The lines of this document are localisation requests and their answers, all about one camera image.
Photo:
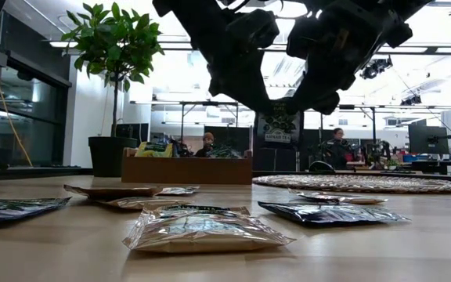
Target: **white ceiling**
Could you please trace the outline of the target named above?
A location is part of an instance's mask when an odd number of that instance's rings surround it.
[[[103,3],[111,5],[113,0],[84,0],[89,5]],[[175,40],[179,36],[182,40],[187,40],[186,32],[173,14],[164,18],[157,17],[150,0],[117,0],[122,9],[135,9],[139,13],[149,13],[161,24],[161,29],[167,40]],[[283,16],[293,11],[289,2],[285,2],[282,11]],[[72,27],[71,22],[65,16],[66,10],[81,12],[82,1],[78,0],[8,0],[6,10],[22,20],[36,31],[43,34],[48,40],[58,40],[61,31],[68,31]],[[279,9],[277,5],[272,5],[271,10],[275,13]],[[426,7],[409,20],[414,36],[409,44],[445,45],[451,44],[451,16],[448,10],[443,8]],[[279,42],[284,42],[293,23],[290,20],[279,20],[278,24],[282,31]],[[178,88],[179,84],[183,89],[191,89],[190,83],[206,85],[209,76],[206,72],[205,62],[195,63],[192,69],[188,65],[188,55],[190,52],[179,52],[179,55],[167,54],[165,58],[156,58],[153,83],[158,87],[167,87],[173,84],[172,88]],[[181,67],[175,67],[175,61],[180,61]],[[341,94],[343,103],[399,103],[402,95],[405,94],[408,85],[414,88],[418,85],[430,81],[448,81],[451,78],[451,57],[440,56],[393,56],[394,70],[387,70],[373,80],[364,81],[357,78],[355,84],[347,92]],[[267,85],[289,85],[301,74],[303,61],[290,58],[283,53],[267,53],[262,65],[262,73],[266,77]],[[283,95],[287,89],[275,91],[276,95]]]

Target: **ceiling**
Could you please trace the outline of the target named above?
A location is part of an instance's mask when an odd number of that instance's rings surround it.
[[[90,5],[95,3],[111,5],[114,1],[84,0],[84,2]],[[122,9],[135,9],[139,13],[149,13],[161,24],[161,30],[164,33],[161,40],[189,40],[173,14],[164,18],[157,16],[152,1],[117,0],[117,3]],[[296,13],[300,9],[296,5],[297,3],[285,2],[281,11],[279,4],[271,4],[268,9],[286,16]],[[70,27],[73,27],[65,16],[66,10],[76,13],[83,10],[82,1],[78,0],[8,0],[5,9],[48,40],[59,40],[62,31],[68,31]],[[423,8],[408,21],[414,36],[407,43],[411,45],[451,45],[451,16],[448,14],[449,10],[444,8]],[[293,26],[293,20],[278,20],[278,25],[281,35],[276,41],[282,43],[286,41]],[[167,52],[166,57],[155,58],[156,71],[154,80],[151,80],[152,83],[160,89],[181,87],[180,91],[172,91],[196,92],[196,97],[206,95],[207,87],[204,86],[209,79],[205,67],[206,62],[200,58],[199,53],[191,54],[187,51],[179,53],[172,55]],[[347,92],[341,93],[342,103],[400,103],[402,97],[409,95],[409,88],[419,88],[424,92],[429,92],[430,89],[439,87],[451,79],[451,56],[396,55],[391,58],[394,64],[393,69],[387,70],[373,80],[364,81],[358,77]],[[272,88],[269,93],[275,93],[272,94],[272,98],[283,96],[290,89],[294,81],[300,77],[303,63],[302,60],[291,58],[283,53],[266,53],[262,73],[266,85]],[[203,91],[193,90],[196,89],[193,85],[202,85],[203,87],[200,89]]]

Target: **box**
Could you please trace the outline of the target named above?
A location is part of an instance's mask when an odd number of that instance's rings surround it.
[[[135,157],[124,149],[123,183],[251,185],[251,157]]]

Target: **yellow cable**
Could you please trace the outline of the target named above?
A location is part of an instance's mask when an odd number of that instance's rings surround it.
[[[23,147],[23,144],[22,144],[22,141],[20,140],[19,135],[16,133],[15,127],[13,126],[12,118],[9,116],[8,108],[6,107],[6,100],[5,100],[5,97],[3,96],[3,91],[1,91],[1,85],[0,85],[0,96],[1,96],[1,100],[3,101],[3,107],[5,108],[6,116],[8,117],[9,125],[11,126],[11,128],[13,130],[13,135],[15,135],[16,141],[20,145],[20,149],[22,149],[23,153],[25,154],[25,158],[27,159],[27,162],[29,163],[30,166],[33,166],[32,161],[29,158],[29,155],[27,154],[27,151]]]

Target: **person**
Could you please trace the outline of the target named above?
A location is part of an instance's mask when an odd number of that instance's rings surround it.
[[[351,153],[351,147],[344,139],[344,130],[342,128],[334,129],[334,137],[324,143],[324,155],[327,163],[334,169],[345,170],[348,163],[346,155]]]
[[[213,145],[214,141],[215,141],[215,138],[214,138],[213,134],[211,134],[210,132],[204,133],[203,148],[199,149],[194,156],[195,157],[209,157],[209,155],[210,155],[209,153],[213,149],[211,146]]]

